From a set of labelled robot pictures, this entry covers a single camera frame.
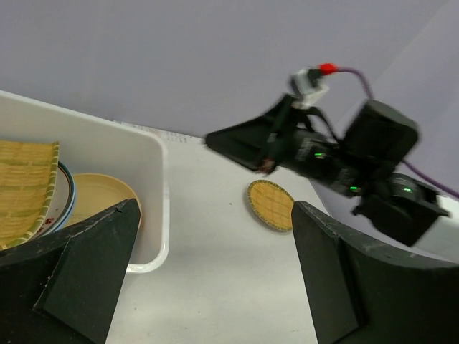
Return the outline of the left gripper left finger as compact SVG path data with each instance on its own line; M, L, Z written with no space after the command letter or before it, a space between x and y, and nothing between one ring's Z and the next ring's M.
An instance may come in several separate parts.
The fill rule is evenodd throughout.
M2 343L104 343L141 212L126 199L1 252Z

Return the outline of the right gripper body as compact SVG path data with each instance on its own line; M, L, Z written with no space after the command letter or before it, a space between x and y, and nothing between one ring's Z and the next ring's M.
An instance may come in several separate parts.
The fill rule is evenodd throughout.
M284 95L264 117L273 121L275 137L267 152L275 167L287 168L342 196L350 194L349 157L320 108L301 109L292 95Z

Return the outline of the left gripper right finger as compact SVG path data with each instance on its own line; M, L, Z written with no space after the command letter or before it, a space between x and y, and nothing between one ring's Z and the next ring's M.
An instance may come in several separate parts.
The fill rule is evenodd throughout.
M305 201L291 213L319 343L456 343L458 266L393 247Z

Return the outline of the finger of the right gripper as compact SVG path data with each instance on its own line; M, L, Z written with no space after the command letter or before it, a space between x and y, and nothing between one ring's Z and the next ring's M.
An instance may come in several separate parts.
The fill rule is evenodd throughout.
M204 136L204 144L224 158L252 172L273 172L276 168L272 144L274 117L261 115Z

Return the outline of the sunburst pattern plate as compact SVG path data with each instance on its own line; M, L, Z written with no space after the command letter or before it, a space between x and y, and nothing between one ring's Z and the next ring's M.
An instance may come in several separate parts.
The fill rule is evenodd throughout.
M37 239L55 232L55 225L57 224L61 212L64 210L69 195L68 192L69 189L65 175L58 167L55 192L47 210L46 218L34 236L30 235L29 239Z

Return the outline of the green rimmed white plate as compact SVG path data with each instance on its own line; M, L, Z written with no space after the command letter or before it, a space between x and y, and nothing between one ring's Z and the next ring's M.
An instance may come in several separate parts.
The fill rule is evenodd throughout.
M65 175L65 179L68 184L69 195L67 197L64 210L61 212L60 217L57 220L57 224L55 225L55 231L63 229L66 223L70 220L77 199L77 186L72 173L62 161L59 161L58 167L60 171L63 172L63 174Z

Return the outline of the plain yellow plate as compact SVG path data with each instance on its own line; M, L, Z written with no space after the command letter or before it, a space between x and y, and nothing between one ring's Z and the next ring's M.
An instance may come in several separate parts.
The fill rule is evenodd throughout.
M142 211L136 193L119 179L99 173L79 173L73 178L77 195L74 209L64 228L84 221L125 199L135 199Z

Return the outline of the rectangular woven bamboo plate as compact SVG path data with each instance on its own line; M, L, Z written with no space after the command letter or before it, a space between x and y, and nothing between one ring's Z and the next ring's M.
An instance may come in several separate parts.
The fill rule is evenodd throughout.
M60 144L1 141L1 249L29 241L55 192Z

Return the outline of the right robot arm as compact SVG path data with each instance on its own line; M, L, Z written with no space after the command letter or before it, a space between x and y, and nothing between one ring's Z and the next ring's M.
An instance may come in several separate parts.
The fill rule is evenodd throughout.
M458 260L458 195L416 173L397 172L418 140L417 124L393 107L367 100L338 138L315 130L317 107L291 95L265 114L206 135L208 148L247 170L284 167L347 198L353 214L408 247Z

